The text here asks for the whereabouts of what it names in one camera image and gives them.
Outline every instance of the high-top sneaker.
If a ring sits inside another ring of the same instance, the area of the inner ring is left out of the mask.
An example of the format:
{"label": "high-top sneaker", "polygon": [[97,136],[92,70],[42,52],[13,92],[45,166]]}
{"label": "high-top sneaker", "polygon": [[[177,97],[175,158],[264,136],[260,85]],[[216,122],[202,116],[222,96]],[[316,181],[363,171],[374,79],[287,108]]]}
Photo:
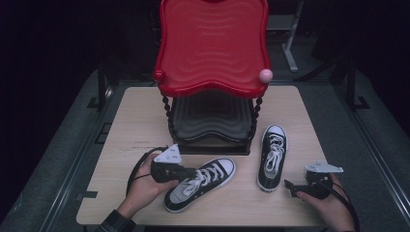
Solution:
{"label": "high-top sneaker", "polygon": [[206,162],[196,170],[194,178],[187,178],[166,193],[163,206],[170,213],[182,212],[196,198],[226,185],[232,179],[235,169],[235,163],[228,158]]}
{"label": "high-top sneaker", "polygon": [[257,184],[265,192],[278,187],[287,150],[286,133],[278,125],[269,126],[262,137],[262,156]]}

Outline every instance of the hand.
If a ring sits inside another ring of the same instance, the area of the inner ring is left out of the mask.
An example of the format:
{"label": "hand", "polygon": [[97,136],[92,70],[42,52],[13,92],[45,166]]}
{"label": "hand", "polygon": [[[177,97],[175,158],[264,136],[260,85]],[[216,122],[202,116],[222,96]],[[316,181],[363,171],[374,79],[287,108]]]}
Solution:
{"label": "hand", "polygon": [[178,181],[157,183],[151,175],[151,162],[158,154],[151,154],[139,168],[126,199],[117,211],[125,218],[132,218],[136,212],[153,202],[161,193],[178,185]]}
{"label": "hand", "polygon": [[[333,189],[347,200],[347,196],[341,189],[341,183],[337,176],[331,173],[331,177],[333,182],[337,184],[333,186]],[[296,192],[296,195],[319,211],[320,216],[333,231],[355,231],[354,221],[350,212],[333,194],[330,194],[323,200],[319,200],[302,191]]]}

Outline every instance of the table top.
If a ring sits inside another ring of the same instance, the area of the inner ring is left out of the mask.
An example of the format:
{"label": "table top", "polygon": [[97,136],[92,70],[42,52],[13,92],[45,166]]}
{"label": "table top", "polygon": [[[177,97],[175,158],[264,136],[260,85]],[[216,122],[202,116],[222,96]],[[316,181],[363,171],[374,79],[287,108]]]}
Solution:
{"label": "table top", "polygon": [[[129,88],[118,108],[88,191],[77,214],[80,224],[99,224],[116,209],[126,194],[127,180],[141,156],[154,147],[171,146],[161,94],[155,87]],[[257,131],[248,156],[232,158],[237,171],[224,187],[208,192],[180,214],[163,207],[163,195],[138,212],[142,225],[186,226],[317,226],[324,225],[306,203],[291,197],[283,179],[304,185],[305,166],[326,160],[299,91],[294,86],[270,86],[263,97]],[[272,193],[256,183],[263,131],[277,124],[285,129],[288,151],[282,180]],[[182,155],[183,165],[199,167],[217,155]]]}

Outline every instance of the red tray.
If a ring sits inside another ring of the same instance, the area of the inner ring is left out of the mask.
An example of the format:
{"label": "red tray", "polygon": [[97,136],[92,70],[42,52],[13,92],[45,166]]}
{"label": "red tray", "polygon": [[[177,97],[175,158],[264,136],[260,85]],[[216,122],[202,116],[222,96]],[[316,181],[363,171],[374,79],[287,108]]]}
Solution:
{"label": "red tray", "polygon": [[266,0],[162,0],[161,50],[154,78],[177,98],[218,89],[263,96],[259,73],[270,68]]}

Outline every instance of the black strap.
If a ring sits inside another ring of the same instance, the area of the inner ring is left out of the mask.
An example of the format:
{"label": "black strap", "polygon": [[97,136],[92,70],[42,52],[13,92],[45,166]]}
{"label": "black strap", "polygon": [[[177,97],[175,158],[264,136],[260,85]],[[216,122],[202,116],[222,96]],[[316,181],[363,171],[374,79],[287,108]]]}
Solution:
{"label": "black strap", "polygon": [[132,182],[133,182],[134,180],[136,180],[136,179],[139,178],[139,177],[136,177],[136,178],[135,178],[135,175],[136,175],[136,173],[138,172],[139,167],[142,165],[142,163],[144,163],[144,161],[148,158],[148,156],[151,155],[153,152],[156,152],[156,151],[164,152],[166,149],[167,149],[166,147],[158,147],[158,148],[151,149],[149,152],[145,153],[145,154],[141,157],[141,159],[139,159],[138,163],[137,163],[137,164],[135,165],[135,167],[133,168],[133,170],[132,170],[132,172],[131,172],[131,175],[130,175],[130,177],[129,177],[129,180],[128,180],[128,183],[127,183],[127,192],[126,192],[126,195],[128,195],[128,193],[129,193],[129,191],[130,191]]}

